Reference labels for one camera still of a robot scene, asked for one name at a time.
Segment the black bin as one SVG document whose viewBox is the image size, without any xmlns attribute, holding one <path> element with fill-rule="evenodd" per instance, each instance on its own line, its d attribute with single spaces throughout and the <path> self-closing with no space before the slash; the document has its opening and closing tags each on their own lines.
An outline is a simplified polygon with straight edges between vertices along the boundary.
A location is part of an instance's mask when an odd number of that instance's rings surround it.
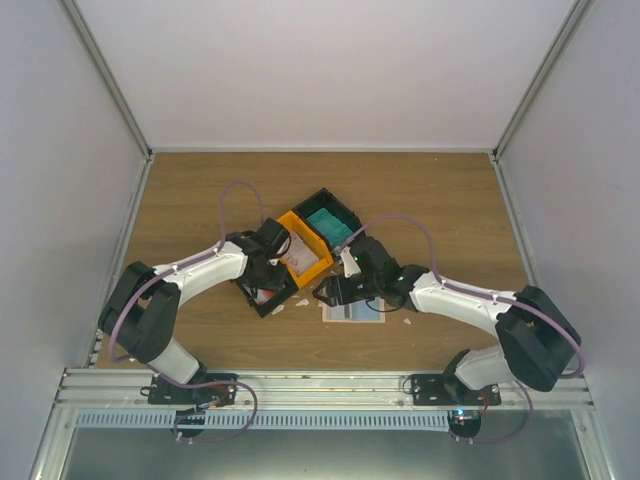
<svg viewBox="0 0 640 480">
<path fill-rule="evenodd" d="M 281 274 L 274 274 L 262 285 L 247 275 L 234 280 L 234 283 L 260 318 L 274 313 L 298 291 L 297 284 L 287 270 Z"/>
<path fill-rule="evenodd" d="M 303 200 L 292 211 L 325 241 L 330 251 L 362 227 L 359 217 L 326 188 Z"/>
</svg>

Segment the white pink cards stack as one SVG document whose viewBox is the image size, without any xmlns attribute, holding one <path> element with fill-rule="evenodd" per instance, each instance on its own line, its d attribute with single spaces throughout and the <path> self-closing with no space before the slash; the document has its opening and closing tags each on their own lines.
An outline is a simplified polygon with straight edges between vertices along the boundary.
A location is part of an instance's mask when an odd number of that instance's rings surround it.
<svg viewBox="0 0 640 480">
<path fill-rule="evenodd" d="M 290 231 L 290 246 L 281 259 L 297 276 L 306 273 L 318 262 L 318 257 L 294 231 Z"/>
</svg>

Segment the orange bin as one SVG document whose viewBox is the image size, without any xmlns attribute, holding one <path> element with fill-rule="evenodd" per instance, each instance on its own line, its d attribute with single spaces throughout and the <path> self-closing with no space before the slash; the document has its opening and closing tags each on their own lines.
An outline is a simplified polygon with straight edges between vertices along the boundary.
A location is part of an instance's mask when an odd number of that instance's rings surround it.
<svg viewBox="0 0 640 480">
<path fill-rule="evenodd" d="M 296 286 L 302 289 L 328 270 L 334 259 L 324 239 L 293 211 L 286 212 L 277 221 L 288 231 L 292 240 L 292 245 L 280 261 L 287 267 Z"/>
</svg>

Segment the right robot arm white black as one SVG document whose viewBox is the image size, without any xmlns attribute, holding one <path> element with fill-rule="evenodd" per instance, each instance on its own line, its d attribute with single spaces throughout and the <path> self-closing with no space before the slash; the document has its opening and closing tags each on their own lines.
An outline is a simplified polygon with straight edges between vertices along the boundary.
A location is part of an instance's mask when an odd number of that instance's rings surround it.
<svg viewBox="0 0 640 480">
<path fill-rule="evenodd" d="M 488 290 L 427 267 L 402 266 L 371 236 L 344 248 L 341 260 L 342 273 L 326 277 L 313 292 L 324 305 L 381 299 L 389 311 L 441 315 L 496 339 L 493 347 L 460 351 L 443 370 L 443 393 L 453 404 L 464 405 L 479 390 L 509 381 L 549 392 L 578 355 L 579 334 L 538 287 Z"/>
</svg>

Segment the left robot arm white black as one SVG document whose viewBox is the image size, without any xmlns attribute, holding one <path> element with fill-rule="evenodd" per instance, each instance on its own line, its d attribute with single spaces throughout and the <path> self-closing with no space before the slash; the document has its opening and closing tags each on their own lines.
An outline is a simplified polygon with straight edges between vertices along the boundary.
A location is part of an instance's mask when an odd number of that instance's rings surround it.
<svg viewBox="0 0 640 480">
<path fill-rule="evenodd" d="M 179 309 L 230 281 L 244 282 L 252 291 L 276 290 L 287 275 L 280 257 L 291 243 L 286 228 L 268 218 L 256 231 L 225 234 L 212 247 L 177 262 L 130 264 L 98 320 L 109 338 L 110 360 L 144 364 L 171 383 L 181 402 L 198 402 L 206 391 L 206 368 L 174 338 Z"/>
</svg>

